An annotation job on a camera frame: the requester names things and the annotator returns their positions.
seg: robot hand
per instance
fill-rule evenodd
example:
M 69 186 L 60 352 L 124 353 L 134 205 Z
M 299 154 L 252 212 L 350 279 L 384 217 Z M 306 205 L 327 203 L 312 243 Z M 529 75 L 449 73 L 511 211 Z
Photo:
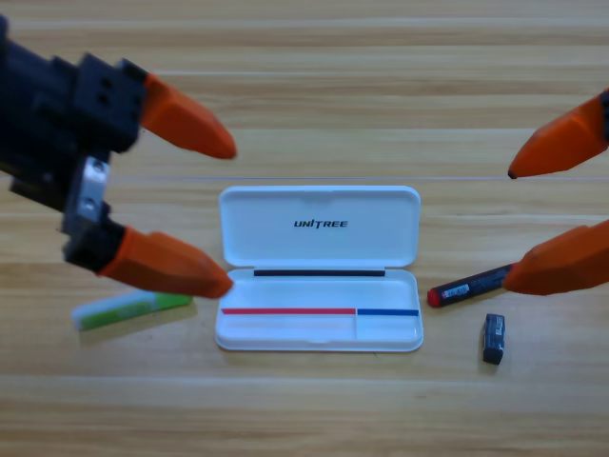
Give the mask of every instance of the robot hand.
M 0 169 L 10 190 L 64 213 L 66 261 L 125 284 L 216 298 L 232 282 L 204 252 L 163 233 L 109 219 L 109 160 L 136 142 L 140 124 L 173 145 L 220 159 L 232 137 L 205 107 L 129 61 L 87 54 L 50 61 L 7 36 L 0 16 Z
M 512 162 L 512 179 L 571 169 L 609 146 L 609 90 L 538 129 Z M 609 281 L 609 221 L 580 226 L 529 250 L 503 286 L 549 295 Z

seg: unitree logo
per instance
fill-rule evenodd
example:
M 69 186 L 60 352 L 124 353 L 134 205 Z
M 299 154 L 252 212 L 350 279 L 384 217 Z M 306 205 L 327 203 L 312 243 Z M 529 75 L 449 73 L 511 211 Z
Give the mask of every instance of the unitree logo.
M 318 229 L 320 227 L 346 227 L 349 221 L 316 221 L 311 219 L 310 221 L 295 221 L 294 227 L 311 227 Z

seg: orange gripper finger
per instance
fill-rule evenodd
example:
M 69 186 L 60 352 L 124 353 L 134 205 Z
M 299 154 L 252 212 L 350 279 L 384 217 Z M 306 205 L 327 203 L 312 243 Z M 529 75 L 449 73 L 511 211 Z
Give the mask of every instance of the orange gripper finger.
M 226 273 L 201 250 L 164 233 L 145 235 L 131 227 L 99 275 L 144 290 L 206 298 L 222 297 L 232 288 Z
M 600 95 L 539 128 L 510 165 L 512 178 L 565 171 L 600 154 L 604 137 Z
M 178 148 L 218 159 L 235 157 L 237 148 L 232 136 L 209 109 L 152 73 L 147 75 L 146 87 L 142 118 L 146 129 Z
M 609 282 L 609 221 L 573 228 L 535 246 L 508 273 L 503 287 L 550 295 Z

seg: wood grain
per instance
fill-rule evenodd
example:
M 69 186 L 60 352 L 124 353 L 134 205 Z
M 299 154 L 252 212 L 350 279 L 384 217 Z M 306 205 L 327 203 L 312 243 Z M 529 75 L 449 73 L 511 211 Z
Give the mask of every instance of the wood grain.
M 607 86 L 601 0 L 0 1 L 46 56 L 127 57 L 213 108 L 240 156 L 144 132 L 112 162 L 117 221 L 225 268 L 235 185 L 400 184 L 422 197 L 425 342 L 410 354 L 219 350 L 217 302 L 77 334 L 122 285 L 62 262 L 60 215 L 0 177 L 0 456 L 600 456 L 609 450 L 608 288 L 496 293 L 446 310 L 428 288 L 518 260 L 607 216 L 609 162 L 509 181 L 533 129 Z M 481 362 L 486 312 L 504 360 Z

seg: red stripe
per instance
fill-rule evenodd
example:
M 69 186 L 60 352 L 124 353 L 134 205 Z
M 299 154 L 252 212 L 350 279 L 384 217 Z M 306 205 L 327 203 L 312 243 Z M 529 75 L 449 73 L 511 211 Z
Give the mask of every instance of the red stripe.
M 224 308 L 223 314 L 355 314 L 354 308 Z

